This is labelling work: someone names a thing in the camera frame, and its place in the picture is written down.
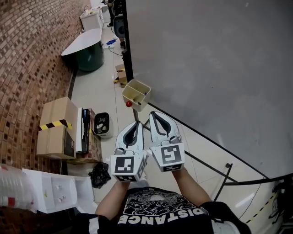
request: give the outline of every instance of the black metal frame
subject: black metal frame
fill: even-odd
[[[126,9],[126,2],[125,0],[122,0],[122,10],[123,10],[123,21],[124,21],[124,29],[125,29],[125,41],[126,41],[126,53],[127,53],[127,59],[124,59],[124,64],[125,64],[125,72],[126,72],[126,76],[127,76],[127,81],[131,81],[132,79],[134,79],[133,77],[133,69],[132,69],[132,61],[131,61],[131,52],[130,52],[130,40],[129,40],[129,29],[128,29],[128,20],[127,20],[127,9]],[[292,174],[289,175],[284,175],[284,176],[280,176],[280,177],[276,177],[276,178],[272,178],[270,179],[269,177],[267,177],[266,175],[264,175],[263,173],[261,173],[260,171],[258,171],[256,168],[254,168],[253,166],[251,166],[250,164],[246,163],[245,161],[243,161],[241,158],[239,158],[238,156],[236,156],[235,154],[233,154],[232,152],[230,152],[229,150],[225,149],[224,147],[222,147],[221,145],[219,145],[218,143],[214,142],[213,140],[209,139],[207,136],[201,134],[200,132],[196,131],[195,129],[193,129],[192,127],[186,125],[185,123],[183,123],[182,121],[180,121],[179,119],[171,116],[170,114],[166,113],[165,111],[163,111],[162,109],[156,107],[155,105],[148,103],[150,106],[156,108],[157,110],[159,110],[160,112],[164,113],[165,115],[171,117],[172,119],[178,121],[179,123],[181,123],[182,125],[186,126],[187,128],[189,128],[190,130],[192,130],[193,132],[199,134],[200,136],[204,137],[205,139],[209,140],[210,142],[212,142],[213,144],[215,144],[216,146],[220,147],[222,150],[226,151],[227,153],[231,154],[232,156],[234,156],[235,158],[237,158],[238,160],[240,160],[241,162],[243,162],[244,164],[246,164],[247,166],[249,166],[250,168],[252,168],[253,170],[255,170],[256,172],[258,172],[260,175],[262,175],[265,179],[261,179],[261,180],[254,180],[254,181],[236,181],[235,179],[229,177],[229,173],[231,171],[232,165],[233,164],[227,164],[227,167],[229,167],[228,171],[226,174],[220,172],[219,170],[215,169],[214,167],[210,166],[209,164],[205,163],[204,161],[200,160],[199,158],[195,157],[194,155],[192,155],[191,153],[185,151],[185,154],[187,154],[188,156],[190,156],[191,158],[195,159],[196,161],[198,161],[199,163],[203,164],[204,166],[210,168],[211,170],[215,171],[216,173],[222,175],[223,177],[225,177],[221,188],[218,192],[218,194],[216,195],[215,200],[219,197],[222,189],[224,186],[240,186],[240,185],[254,185],[254,184],[262,184],[262,183],[269,183],[269,182],[274,182],[274,181],[279,181],[282,180],[284,178],[288,178],[288,177],[292,177]],[[135,120],[138,121],[138,114],[137,111],[133,110],[134,116],[135,116]],[[150,131],[150,128],[148,126],[146,126],[148,124],[148,120],[147,122],[143,125],[143,127],[147,130]]]

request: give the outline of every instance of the brick wall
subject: brick wall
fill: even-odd
[[[89,0],[0,0],[0,163],[59,172],[59,160],[35,156],[38,124],[43,104],[67,95],[73,71],[60,54],[81,32],[84,5]],[[0,210],[0,230],[40,228],[40,215],[16,215],[14,223],[2,216],[9,212]]]

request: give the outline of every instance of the plastic bag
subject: plastic bag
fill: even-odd
[[[30,180],[22,170],[0,164],[0,207],[36,212],[32,191]]]
[[[99,162],[93,170],[88,173],[92,180],[94,188],[101,188],[104,184],[111,179],[108,173],[109,165],[107,163]]]

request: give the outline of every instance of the black trash bag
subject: black trash bag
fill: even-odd
[[[101,188],[104,184],[111,179],[108,173],[109,165],[107,163],[99,162],[93,170],[88,173],[91,177],[92,186],[94,188]]]

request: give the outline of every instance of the white tile floor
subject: white tile floor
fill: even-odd
[[[106,43],[112,40],[113,35],[110,28],[104,27],[102,42]],[[121,53],[122,49],[120,49],[119,41],[115,43],[115,48],[111,50],[118,54]],[[78,72],[73,89],[72,101],[78,107],[91,107],[96,113],[108,112],[110,114],[114,123],[114,136],[111,139],[102,140],[103,160],[110,164],[109,158],[114,151],[116,137],[119,131],[133,122],[134,117],[132,109],[127,108],[123,102],[122,89],[119,84],[114,85],[113,83],[114,78],[116,78],[115,66],[123,63],[122,57],[105,49],[104,59],[105,62],[103,66],[96,71],[91,73]],[[144,110],[139,113],[139,119],[145,122],[148,119],[150,111],[153,110],[155,109],[151,106],[146,106]],[[253,171],[250,167],[205,138],[189,130],[187,127],[181,124],[178,124],[178,127],[182,136],[182,141],[184,142],[185,150],[192,153],[194,156],[222,172],[228,170],[225,167],[227,163],[233,163],[230,176],[239,181],[262,178],[260,174]],[[145,149],[147,149],[151,141],[150,133],[147,130],[144,131],[144,138]],[[191,176],[213,199],[224,178],[187,155],[185,156],[185,160],[185,167]],[[70,165],[70,171],[73,173],[74,171],[79,171],[80,174],[86,176],[93,166],[94,165],[77,167]],[[145,172],[148,176],[150,186],[179,192],[179,188],[172,174],[170,172],[161,173],[152,157],[149,158]],[[95,201],[100,202],[114,183],[115,179],[112,178],[101,189],[94,189]],[[255,196],[258,188],[259,185],[225,186],[218,201],[227,203],[237,217],[240,217],[252,202],[241,218],[242,221],[246,222],[262,208],[272,195],[272,183],[261,185]],[[253,233],[259,233],[264,227],[271,224],[272,220],[267,219],[268,215],[271,213],[271,209],[271,205],[267,206],[260,215],[249,223]]]

